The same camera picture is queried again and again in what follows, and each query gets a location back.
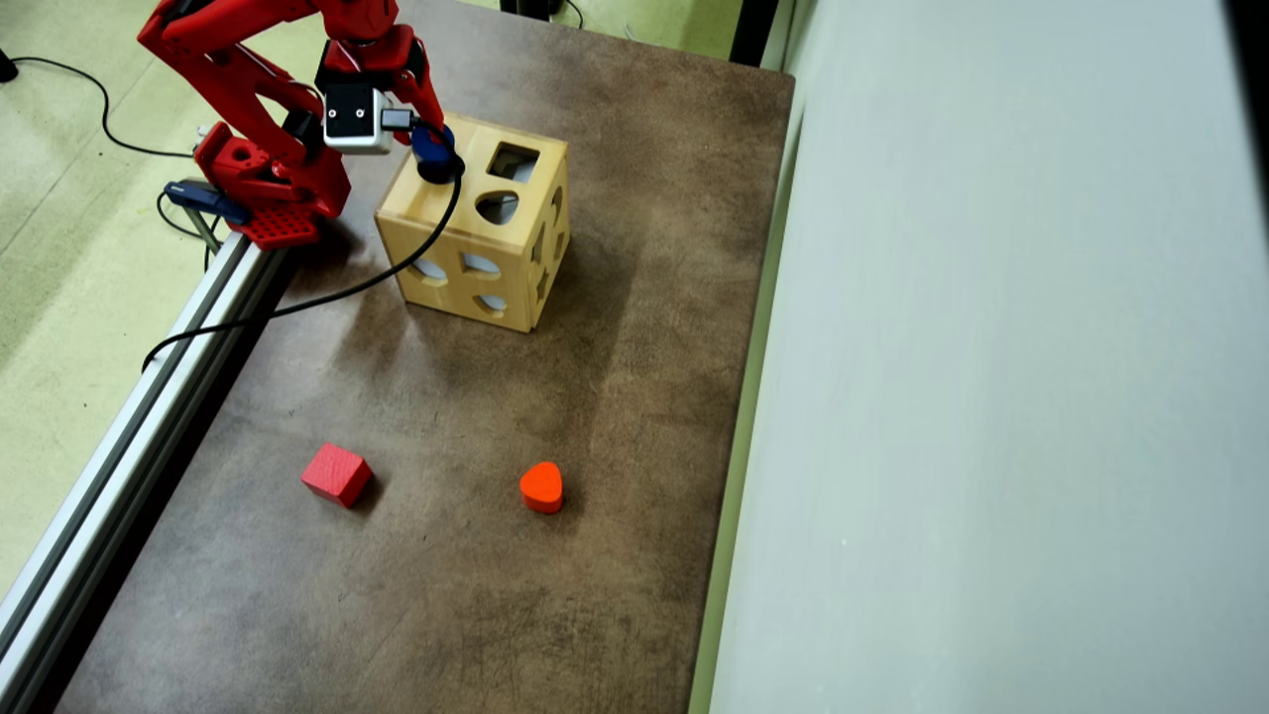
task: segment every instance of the blue shape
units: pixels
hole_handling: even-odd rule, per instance
[[[449,145],[454,143],[454,132],[449,127],[442,127]],[[444,175],[449,183],[454,180],[453,171],[447,170],[450,165],[449,146],[433,141],[431,132],[426,127],[418,127],[410,132],[410,147],[414,148],[414,157],[419,161],[419,175]]]
[[[168,199],[181,208],[193,208],[203,213],[220,216],[236,224],[251,219],[251,212],[222,195],[214,186],[202,181],[168,181],[162,189]]]

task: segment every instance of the red cube block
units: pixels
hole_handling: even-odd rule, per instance
[[[334,444],[324,444],[299,481],[317,496],[352,509],[362,487],[371,481],[371,468],[357,454]]]

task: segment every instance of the wooden shape sorter box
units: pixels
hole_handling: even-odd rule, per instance
[[[407,302],[529,331],[538,323],[569,231],[569,145],[447,114],[467,164],[449,223],[424,256],[397,273]],[[419,178],[407,155],[374,212],[388,260],[426,240],[453,184]]]

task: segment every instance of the floor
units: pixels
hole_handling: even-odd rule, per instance
[[[726,57],[739,0],[574,0],[556,22]],[[495,8],[496,0],[475,4]],[[0,4],[0,47],[95,75],[124,141],[184,151],[216,113],[136,43],[155,0]],[[324,41],[313,19],[251,47],[303,74]],[[155,214],[162,185],[192,161],[113,145],[100,94],[37,63],[0,85],[0,594],[6,592],[202,275],[202,243]],[[184,222],[184,216],[171,212]]]

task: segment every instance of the black cable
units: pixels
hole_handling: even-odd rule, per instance
[[[178,224],[175,223],[175,221],[173,221],[171,218],[169,218],[169,217],[168,217],[168,213],[164,213],[164,212],[162,212],[162,199],[164,199],[164,195],[168,195],[168,194],[166,194],[166,193],[160,193],[160,194],[159,194],[159,198],[155,198],[155,208],[156,208],[156,209],[159,211],[159,217],[160,217],[160,218],[162,218],[162,222],[168,223],[169,226],[171,226],[171,227],[174,227],[174,228],[179,230],[180,232],[183,232],[183,233],[185,233],[185,235],[188,235],[188,236],[192,236],[192,237],[202,237],[202,236],[199,236],[199,235],[198,235],[197,232],[194,232],[194,231],[192,231],[192,230],[189,230],[189,228],[184,228],[184,227],[180,227],[180,226],[178,226]]]
[[[423,120],[419,120],[419,124],[426,128],[429,132],[431,132],[433,136],[438,137],[440,142],[445,145],[445,148],[449,150],[450,161],[454,162],[454,190],[453,193],[449,194],[449,204],[445,205],[445,212],[440,216],[440,219],[437,222],[437,227],[431,230],[431,235],[428,236],[428,240],[423,241],[423,245],[415,249],[414,252],[406,255],[405,259],[401,260],[400,263],[352,287],[345,287],[344,289],[332,292],[330,294],[324,294],[322,297],[315,297],[313,299],[308,299],[306,302],[297,302],[294,304],[274,309],[273,312],[268,312],[265,315],[253,315],[250,317],[242,317],[241,320],[230,320],[227,322],[221,322],[218,325],[208,325],[198,328],[187,330],[183,332],[176,332],[164,339],[159,344],[156,344],[154,349],[151,349],[150,353],[146,354],[146,361],[142,363],[141,370],[145,372],[145,369],[150,367],[150,363],[154,361],[155,354],[157,354],[160,349],[168,346],[174,341],[180,341],[181,339],[189,339],[192,336],[198,336],[201,334],[211,334],[213,331],[223,331],[236,327],[246,327],[251,325],[263,325],[264,322],[268,322],[274,317],[293,315],[296,312],[299,312],[301,309],[307,309],[310,307],[317,307],[319,304],[325,304],[327,302],[343,299],[349,294],[355,294],[368,287],[373,287],[386,280],[387,278],[400,273],[401,270],[414,264],[415,260],[421,257],[423,254],[426,252],[429,247],[431,247],[431,243],[435,242],[438,237],[440,237],[440,233],[445,230],[445,226],[449,223],[449,216],[454,213],[454,208],[458,205],[458,194],[462,191],[463,188],[464,165],[463,160],[458,156],[458,151],[454,148],[454,143],[449,141],[449,138],[439,128]]]
[[[91,81],[93,84],[95,84],[96,88],[102,90],[102,98],[105,99],[105,107],[102,109],[102,131],[105,132],[105,136],[110,141],[118,143],[119,146],[122,146],[124,148],[131,148],[133,151],[140,151],[142,153],[150,153],[151,156],[174,156],[176,159],[193,159],[194,157],[193,153],[178,153],[175,151],[159,151],[157,148],[146,148],[145,146],[137,146],[135,143],[128,143],[127,141],[122,141],[122,140],[117,138],[113,133],[110,133],[110,127],[105,123],[105,119],[110,115],[110,94],[108,91],[105,91],[105,86],[100,81],[96,81],[95,76],[85,72],[84,70],[76,70],[75,67],[72,67],[70,65],[63,65],[61,62],[55,62],[52,60],[46,60],[43,57],[14,57],[13,61],[14,62],[43,62],[46,65],[52,65],[55,67],[61,67],[61,68],[63,68],[66,71],[75,72],[75,74],[80,75],[81,77]]]
[[[567,3],[570,8],[572,8],[574,13],[577,13],[577,29],[582,29],[584,27],[586,27],[586,18],[581,16],[581,10],[579,10],[577,6],[572,4],[572,0],[563,0],[563,1]]]
[[[221,224],[221,217],[216,216],[216,219],[212,221],[212,228],[211,228],[212,230],[212,240],[216,240],[216,226],[218,226],[218,224]],[[216,246],[217,247],[222,247],[223,245],[225,245],[223,240],[216,240]],[[212,264],[212,246],[211,245],[204,245],[203,246],[203,271],[204,273],[207,271],[207,268],[211,266],[211,264]]]

